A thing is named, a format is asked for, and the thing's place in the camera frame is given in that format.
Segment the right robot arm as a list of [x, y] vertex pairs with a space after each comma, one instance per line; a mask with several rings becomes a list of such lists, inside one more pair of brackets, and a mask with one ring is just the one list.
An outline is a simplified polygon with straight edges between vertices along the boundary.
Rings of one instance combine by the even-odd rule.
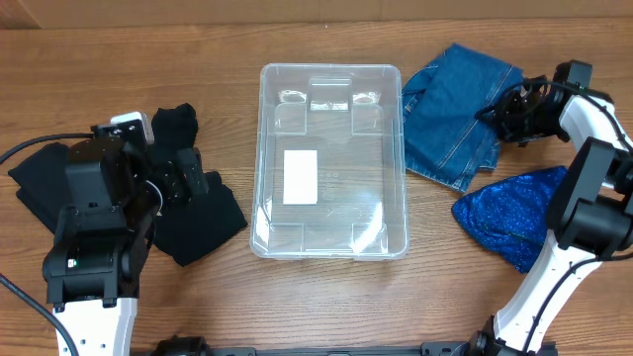
[[563, 62], [552, 78], [513, 84], [475, 115], [505, 142], [555, 135], [577, 154], [549, 204], [535, 265], [465, 355], [557, 354], [545, 333], [576, 288], [602, 263], [632, 256], [632, 140], [611, 97], [591, 88], [591, 74], [589, 63]]

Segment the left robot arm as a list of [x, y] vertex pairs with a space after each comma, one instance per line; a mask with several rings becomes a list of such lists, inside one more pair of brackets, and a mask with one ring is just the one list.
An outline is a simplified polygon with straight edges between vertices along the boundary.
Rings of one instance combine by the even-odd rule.
[[198, 149], [179, 149], [158, 162], [149, 149], [111, 135], [69, 150], [71, 202], [59, 213], [43, 263], [61, 355], [130, 354], [155, 220], [208, 191]]

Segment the blue denim jeans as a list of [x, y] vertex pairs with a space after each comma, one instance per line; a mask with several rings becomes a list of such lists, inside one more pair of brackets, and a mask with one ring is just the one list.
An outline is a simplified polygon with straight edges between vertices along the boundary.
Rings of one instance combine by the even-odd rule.
[[476, 173], [497, 168], [496, 131], [475, 114], [494, 104], [523, 70], [452, 44], [407, 82], [402, 92], [409, 171], [464, 193]]

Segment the blue sequin fabric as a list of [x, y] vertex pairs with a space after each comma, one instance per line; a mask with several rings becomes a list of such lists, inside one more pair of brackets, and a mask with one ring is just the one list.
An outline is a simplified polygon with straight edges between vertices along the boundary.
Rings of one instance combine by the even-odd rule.
[[477, 243], [525, 274], [543, 247], [548, 205], [567, 172], [555, 166], [503, 179], [458, 199], [451, 213]]

